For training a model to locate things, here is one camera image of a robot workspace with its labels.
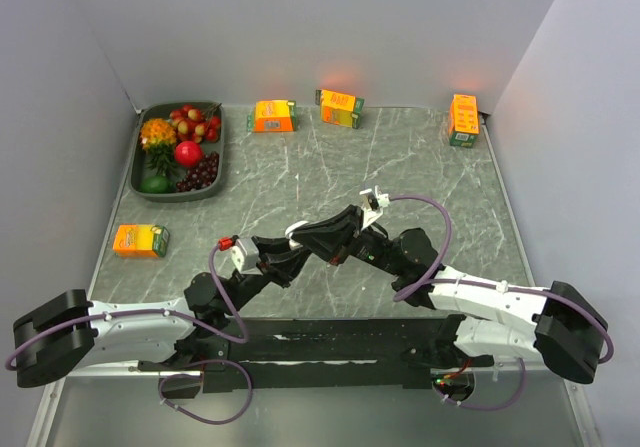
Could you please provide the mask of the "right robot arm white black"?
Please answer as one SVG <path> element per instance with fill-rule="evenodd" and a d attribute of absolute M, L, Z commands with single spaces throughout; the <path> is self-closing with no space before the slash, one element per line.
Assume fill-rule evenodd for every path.
<path fill-rule="evenodd" d="M 461 315 L 436 342 L 448 365 L 490 356 L 541 362 L 554 374 L 590 384 L 614 347 L 604 317 L 573 285 L 525 287 L 472 276 L 444 264 L 421 228 L 389 237 L 368 210 L 350 206 L 285 232 L 295 248 L 340 265 L 353 257 L 392 276 L 396 301 Z"/>

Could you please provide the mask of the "white earbud charging case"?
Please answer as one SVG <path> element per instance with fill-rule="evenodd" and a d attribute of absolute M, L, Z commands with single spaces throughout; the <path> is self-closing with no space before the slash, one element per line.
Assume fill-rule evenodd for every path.
<path fill-rule="evenodd" d="M 297 229 L 299 229 L 299 228 L 301 228 L 301 227 L 303 227 L 303 226 L 305 226 L 305 225 L 307 225 L 307 224 L 308 224 L 308 221 L 305 221 L 305 220 L 297 221 L 297 222 L 295 222 L 295 223 L 291 224 L 290 226 L 288 226 L 288 227 L 285 229 L 285 237 L 286 237 L 287 239 L 291 239 L 291 238 L 292 238 L 293 233 L 294 233 Z"/>

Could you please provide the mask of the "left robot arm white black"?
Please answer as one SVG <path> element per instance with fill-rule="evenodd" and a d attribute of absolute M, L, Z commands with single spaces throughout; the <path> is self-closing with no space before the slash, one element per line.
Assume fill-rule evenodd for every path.
<path fill-rule="evenodd" d="M 85 367 L 148 362 L 184 369 L 208 360 L 207 343 L 243 345 L 250 333 L 240 310 L 270 284 L 287 287 L 311 255 L 287 238 L 227 237 L 208 262 L 228 251 L 236 268 L 228 279 L 215 267 L 195 277 L 184 293 L 156 303 L 107 303 L 79 289 L 65 292 L 13 325 L 15 347 L 5 361 L 21 388 L 44 386 Z"/>

